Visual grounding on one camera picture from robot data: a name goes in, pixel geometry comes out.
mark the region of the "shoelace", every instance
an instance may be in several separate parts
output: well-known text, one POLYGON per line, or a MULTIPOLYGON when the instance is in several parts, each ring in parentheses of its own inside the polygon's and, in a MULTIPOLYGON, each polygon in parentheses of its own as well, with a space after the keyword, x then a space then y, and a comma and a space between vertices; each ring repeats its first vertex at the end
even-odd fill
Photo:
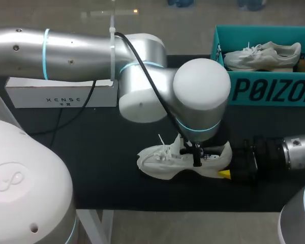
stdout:
POLYGON ((159 139, 163 144, 163 149, 155 152, 153 155, 159 160, 169 160, 172 158, 171 146, 166 146, 161 135, 158 134, 159 139))
POLYGON ((252 55, 260 56, 261 51, 258 50, 258 46, 250 48, 250 43, 248 43, 248 47, 243 49, 242 55, 240 55, 239 57, 249 57, 249 56, 252 56, 252 55))

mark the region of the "shoe box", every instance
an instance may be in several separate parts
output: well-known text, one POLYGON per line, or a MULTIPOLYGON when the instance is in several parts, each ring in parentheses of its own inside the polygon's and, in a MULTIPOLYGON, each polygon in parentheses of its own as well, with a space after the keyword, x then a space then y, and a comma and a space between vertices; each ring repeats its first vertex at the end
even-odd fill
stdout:
POLYGON ((301 58, 294 72, 228 71, 230 105, 305 107, 305 26, 218 25, 211 59, 224 66, 223 55, 267 42, 301 44, 301 58))

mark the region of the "table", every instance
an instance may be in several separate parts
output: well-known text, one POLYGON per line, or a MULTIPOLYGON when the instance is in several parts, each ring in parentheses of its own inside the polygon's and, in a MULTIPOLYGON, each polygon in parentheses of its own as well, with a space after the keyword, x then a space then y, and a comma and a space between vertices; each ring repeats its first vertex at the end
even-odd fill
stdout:
MULTIPOLYGON (((205 55, 168 56, 169 67, 205 55)), ((4 91, 0 95, 27 132, 54 128, 72 118, 79 108, 15 109, 4 91)), ((254 135, 288 136, 305 133, 304 107, 228 106, 224 121, 236 147, 254 135)), ((257 186, 235 185, 208 179, 193 172, 180 173, 171 181, 142 174, 136 153, 172 143, 177 132, 167 118, 136 124, 121 117, 118 108, 87 108, 70 125, 57 131, 52 150, 68 167, 78 209, 131 209, 151 211, 280 211, 305 185, 305 171, 290 172, 257 186)), ((34 137, 45 146, 52 134, 34 137)))

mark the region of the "floor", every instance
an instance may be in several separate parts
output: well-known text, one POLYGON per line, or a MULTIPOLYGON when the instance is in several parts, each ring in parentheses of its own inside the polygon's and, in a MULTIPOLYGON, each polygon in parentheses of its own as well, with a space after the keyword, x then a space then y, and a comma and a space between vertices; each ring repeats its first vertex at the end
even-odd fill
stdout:
MULTIPOLYGON (((110 0, 0 0, 0 27, 108 35, 110 10, 110 0)), ((168 54, 209 54, 216 24, 305 25, 305 0, 268 0, 260 12, 240 11, 236 0, 195 0, 185 9, 166 0, 116 0, 117 31, 156 35, 168 54)), ((115 211, 112 244, 277 244, 278 215, 115 211)), ((83 229, 79 243, 89 244, 83 229)))
MULTIPOLYGON (((280 244, 279 213, 115 211, 111 244, 280 244)), ((80 226, 78 244, 90 244, 80 226)))

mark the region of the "shoe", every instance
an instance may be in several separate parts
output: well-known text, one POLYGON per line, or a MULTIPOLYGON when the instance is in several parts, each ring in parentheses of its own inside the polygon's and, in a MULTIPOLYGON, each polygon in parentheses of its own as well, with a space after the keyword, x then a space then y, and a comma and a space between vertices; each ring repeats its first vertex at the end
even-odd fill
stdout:
POLYGON ((225 54, 224 65, 232 71, 292 72, 299 61, 300 43, 280 46, 273 42, 257 45, 242 51, 225 54))
POLYGON ((232 150, 229 142, 218 147, 221 150, 220 156, 210 156, 201 159, 201 167, 193 167, 193 155, 180 155, 181 138, 178 135, 171 145, 165 145, 159 135, 163 145, 152 146, 142 150, 138 156, 138 168, 145 174, 164 180, 170 180, 182 170, 194 170, 198 174, 211 177, 222 178, 218 171, 226 168, 232 159, 232 150))

